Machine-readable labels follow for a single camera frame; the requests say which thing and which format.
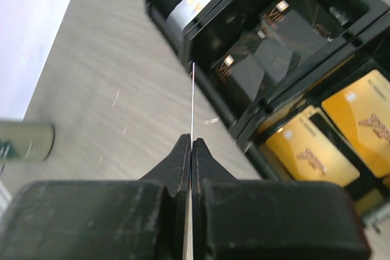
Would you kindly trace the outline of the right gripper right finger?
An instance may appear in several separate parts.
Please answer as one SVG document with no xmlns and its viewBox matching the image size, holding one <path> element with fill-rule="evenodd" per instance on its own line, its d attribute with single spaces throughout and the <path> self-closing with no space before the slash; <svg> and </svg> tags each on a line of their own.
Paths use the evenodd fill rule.
<svg viewBox="0 0 390 260">
<path fill-rule="evenodd" d="M 369 259 L 346 191 L 322 181 L 239 180 L 201 138 L 191 153 L 194 259 Z"/>
</svg>

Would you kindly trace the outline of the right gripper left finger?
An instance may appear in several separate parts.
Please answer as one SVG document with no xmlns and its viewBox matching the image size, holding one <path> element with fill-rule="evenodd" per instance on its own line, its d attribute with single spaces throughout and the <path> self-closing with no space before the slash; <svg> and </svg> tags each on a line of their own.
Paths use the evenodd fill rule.
<svg viewBox="0 0 390 260">
<path fill-rule="evenodd" d="M 2 259 L 185 259 L 191 138 L 138 180 L 24 185 L 1 219 Z"/>
</svg>

